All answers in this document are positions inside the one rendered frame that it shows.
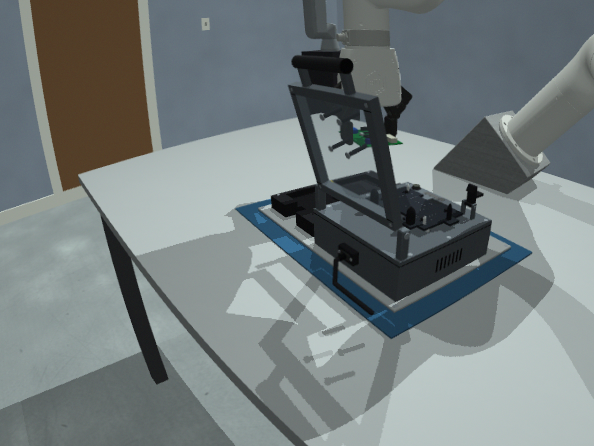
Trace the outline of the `green circuit board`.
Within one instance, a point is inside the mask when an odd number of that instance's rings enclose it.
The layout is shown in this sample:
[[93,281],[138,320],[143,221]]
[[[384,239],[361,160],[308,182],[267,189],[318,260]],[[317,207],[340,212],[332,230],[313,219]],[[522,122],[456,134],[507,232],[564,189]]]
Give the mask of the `green circuit board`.
[[387,139],[388,139],[388,145],[400,145],[400,144],[403,144],[402,142],[397,141],[397,138],[394,137],[394,136],[392,136],[392,135],[390,135],[390,134],[387,134]]

